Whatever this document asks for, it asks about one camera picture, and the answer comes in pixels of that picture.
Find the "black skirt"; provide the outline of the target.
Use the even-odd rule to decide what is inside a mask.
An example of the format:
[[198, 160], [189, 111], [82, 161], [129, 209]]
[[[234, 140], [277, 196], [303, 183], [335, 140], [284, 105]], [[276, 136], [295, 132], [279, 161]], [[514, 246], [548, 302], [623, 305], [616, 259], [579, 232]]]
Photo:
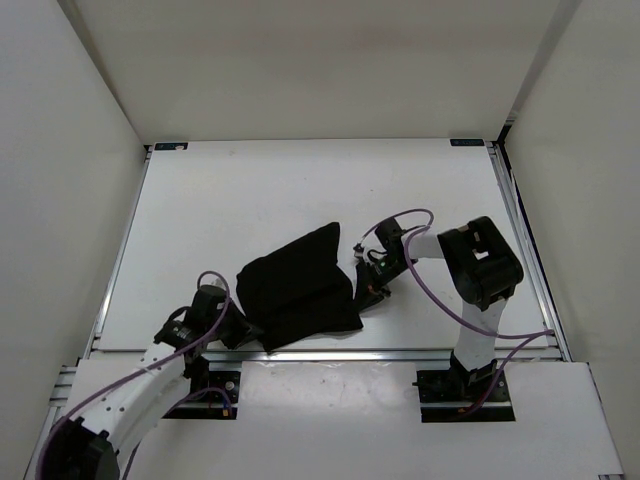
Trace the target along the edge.
[[363, 328], [351, 279], [338, 265], [340, 224], [330, 222], [259, 257], [236, 276], [236, 294], [267, 352], [316, 334]]

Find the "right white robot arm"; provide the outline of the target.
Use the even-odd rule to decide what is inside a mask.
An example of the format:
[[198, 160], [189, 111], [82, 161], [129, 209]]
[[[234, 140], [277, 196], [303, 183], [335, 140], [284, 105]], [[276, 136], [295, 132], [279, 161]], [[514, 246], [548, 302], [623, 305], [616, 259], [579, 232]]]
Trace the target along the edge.
[[382, 249], [366, 248], [363, 242], [353, 247], [356, 307], [363, 311], [388, 298], [391, 281], [406, 271], [418, 275], [415, 264], [419, 260], [444, 261], [461, 298], [462, 313], [456, 314], [430, 290], [425, 292], [460, 325], [450, 359], [450, 390], [460, 399], [476, 397], [496, 371], [495, 342], [501, 316], [524, 279], [520, 260], [488, 216], [437, 234], [430, 232], [429, 225], [405, 229], [389, 217], [370, 232]]

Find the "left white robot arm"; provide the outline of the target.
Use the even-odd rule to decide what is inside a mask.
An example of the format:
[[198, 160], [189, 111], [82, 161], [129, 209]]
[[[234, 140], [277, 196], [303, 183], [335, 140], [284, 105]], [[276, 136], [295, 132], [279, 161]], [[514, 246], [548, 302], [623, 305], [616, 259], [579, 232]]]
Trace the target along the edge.
[[198, 286], [128, 375], [80, 401], [52, 427], [36, 478], [125, 478], [145, 435], [187, 402], [216, 403], [221, 417], [233, 417], [237, 396], [225, 380], [212, 379], [204, 353], [212, 341], [235, 345], [248, 329], [226, 286]]

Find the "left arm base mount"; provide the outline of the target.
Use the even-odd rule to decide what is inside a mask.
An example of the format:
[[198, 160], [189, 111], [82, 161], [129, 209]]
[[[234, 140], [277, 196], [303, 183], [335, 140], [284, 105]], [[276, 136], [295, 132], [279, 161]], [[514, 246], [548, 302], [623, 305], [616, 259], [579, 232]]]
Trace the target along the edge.
[[218, 364], [204, 358], [187, 368], [188, 395], [180, 400], [164, 419], [235, 420], [238, 414], [241, 366]]

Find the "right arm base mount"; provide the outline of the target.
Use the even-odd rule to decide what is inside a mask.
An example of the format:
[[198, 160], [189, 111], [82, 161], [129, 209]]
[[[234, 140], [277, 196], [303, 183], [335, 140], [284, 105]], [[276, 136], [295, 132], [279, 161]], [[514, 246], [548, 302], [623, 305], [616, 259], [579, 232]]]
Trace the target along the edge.
[[413, 385], [424, 424], [516, 420], [506, 376], [496, 360], [467, 371], [451, 355], [448, 369], [418, 370]]

